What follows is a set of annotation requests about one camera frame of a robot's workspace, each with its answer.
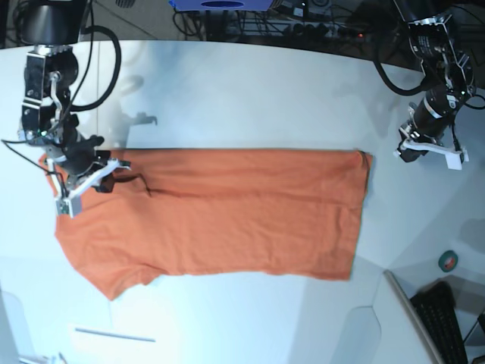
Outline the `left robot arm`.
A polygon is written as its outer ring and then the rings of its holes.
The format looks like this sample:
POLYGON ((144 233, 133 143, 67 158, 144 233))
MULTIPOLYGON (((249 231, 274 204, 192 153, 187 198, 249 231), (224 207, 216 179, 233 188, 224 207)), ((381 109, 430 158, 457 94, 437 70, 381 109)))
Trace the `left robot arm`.
POLYGON ((395 1, 407 26, 408 42, 421 63, 424 96, 410 104, 408 120, 399 127, 395 154, 413 162, 433 152, 451 170, 461 170, 468 152, 455 134, 455 118, 476 93, 469 55, 461 49, 451 1, 395 1))

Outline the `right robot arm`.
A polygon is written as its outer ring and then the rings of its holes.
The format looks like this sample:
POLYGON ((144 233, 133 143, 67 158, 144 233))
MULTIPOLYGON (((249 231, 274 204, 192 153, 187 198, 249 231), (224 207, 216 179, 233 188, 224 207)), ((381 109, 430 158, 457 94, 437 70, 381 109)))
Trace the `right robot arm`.
POLYGON ((122 60, 115 33, 94 21, 91 1, 29 1, 23 14, 21 39, 33 49, 24 68, 25 90, 20 119, 20 143, 39 147, 45 153, 43 170, 58 185, 62 199, 72 198, 83 188, 110 193, 114 171, 128 163, 99 150, 101 136, 85 138, 79 131, 78 114, 102 105, 116 86, 122 60), (73 46, 84 35, 107 36, 114 47, 113 75, 107 89, 88 105, 75 105, 70 91, 82 85, 79 62, 73 46))

